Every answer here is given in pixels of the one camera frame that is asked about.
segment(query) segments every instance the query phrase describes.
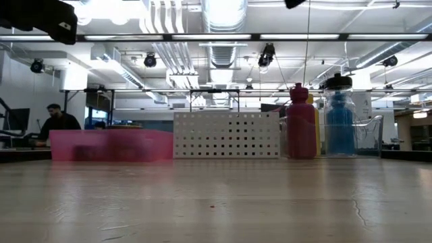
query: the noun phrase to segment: ceiling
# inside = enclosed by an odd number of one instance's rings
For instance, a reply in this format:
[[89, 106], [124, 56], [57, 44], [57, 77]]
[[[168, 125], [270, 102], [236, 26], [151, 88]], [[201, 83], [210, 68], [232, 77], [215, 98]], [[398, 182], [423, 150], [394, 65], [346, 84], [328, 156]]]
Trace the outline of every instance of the ceiling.
[[[76, 5], [76, 1], [67, 1]], [[183, 26], [186, 32], [204, 32], [203, 19], [199, 0], [183, 0]], [[432, 2], [428, 0], [404, 0], [401, 7], [392, 9], [352, 10], [346, 8], [355, 7], [377, 7], [394, 5], [394, 0], [311, 0], [309, 32], [361, 32], [361, 33], [403, 33], [419, 22], [432, 17]], [[94, 19], [86, 26], [79, 26], [78, 32], [85, 34], [142, 34], [139, 28], [138, 19], [141, 1], [123, 1], [126, 9], [131, 9], [131, 20], [123, 26], [115, 25], [111, 20]], [[308, 11], [306, 6], [295, 9], [286, 9], [282, 6], [283, 1], [249, 0], [246, 14], [245, 32], [249, 33], [299, 33], [308, 31]], [[423, 7], [405, 7], [413, 5]], [[318, 8], [345, 8], [340, 9], [318, 9]], [[10, 34], [10, 30], [0, 29], [0, 34]], [[233, 87], [244, 88], [247, 78], [252, 78], [255, 88], [285, 88], [292, 86], [295, 82], [304, 82], [315, 85], [319, 80], [315, 78], [330, 68], [332, 64], [348, 59], [356, 59], [370, 53], [372, 50], [385, 43], [381, 42], [349, 42], [345, 46], [343, 42], [276, 42], [275, 50], [277, 59], [269, 66], [266, 74], [260, 74], [257, 68], [257, 57], [263, 50], [265, 42], [249, 42], [247, 47], [240, 47], [236, 59], [232, 83]], [[120, 75], [113, 70], [92, 61], [89, 58], [91, 43], [77, 43], [74, 46], [65, 46], [59, 43], [20, 43], [16, 48], [24, 48], [32, 51], [66, 51], [77, 58], [82, 59], [92, 69], [98, 70], [97, 75], [91, 73], [89, 82], [104, 84], [114, 88], [132, 88]], [[156, 67], [145, 68], [143, 60], [146, 53], [155, 52], [151, 43], [105, 43], [107, 50], [118, 49], [122, 54], [122, 63], [126, 64], [143, 82], [152, 88], [170, 88], [166, 81], [166, 67], [158, 59]], [[198, 43], [188, 43], [188, 49], [196, 71], [199, 74], [200, 85], [211, 82], [209, 75], [209, 62], [207, 60], [207, 49], [199, 47]], [[397, 80], [428, 68], [432, 68], [432, 43], [417, 43], [396, 55], [399, 64], [396, 67], [389, 67], [384, 72], [383, 66], [372, 66], [371, 82], [374, 87], [382, 87], [387, 80]], [[414, 88], [416, 86], [431, 82], [430, 77], [423, 77], [411, 80], [397, 88]]]

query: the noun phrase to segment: table surface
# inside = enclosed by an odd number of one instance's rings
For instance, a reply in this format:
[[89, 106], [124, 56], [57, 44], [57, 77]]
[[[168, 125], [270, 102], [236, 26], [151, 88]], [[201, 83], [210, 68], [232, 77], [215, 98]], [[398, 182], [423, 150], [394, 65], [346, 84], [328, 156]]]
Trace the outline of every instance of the table surface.
[[432, 165], [0, 165], [0, 242], [431, 242]]

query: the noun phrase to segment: black bottle lid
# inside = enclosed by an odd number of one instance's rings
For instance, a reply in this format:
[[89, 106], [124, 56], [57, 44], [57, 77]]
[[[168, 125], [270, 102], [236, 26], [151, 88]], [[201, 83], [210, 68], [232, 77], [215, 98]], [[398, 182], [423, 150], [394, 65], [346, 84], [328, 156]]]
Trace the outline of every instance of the black bottle lid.
[[334, 77], [325, 81], [325, 89], [327, 90], [344, 90], [350, 88], [352, 88], [352, 78], [342, 76], [340, 73], [336, 73]]

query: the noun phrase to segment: blue water bottle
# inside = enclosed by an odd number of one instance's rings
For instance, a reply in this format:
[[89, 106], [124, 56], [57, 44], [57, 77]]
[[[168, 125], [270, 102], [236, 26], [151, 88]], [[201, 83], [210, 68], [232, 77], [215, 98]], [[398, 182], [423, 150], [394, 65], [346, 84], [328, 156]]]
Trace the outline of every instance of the blue water bottle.
[[325, 144], [328, 156], [356, 154], [354, 127], [355, 104], [352, 102], [352, 79], [335, 74], [325, 81]]

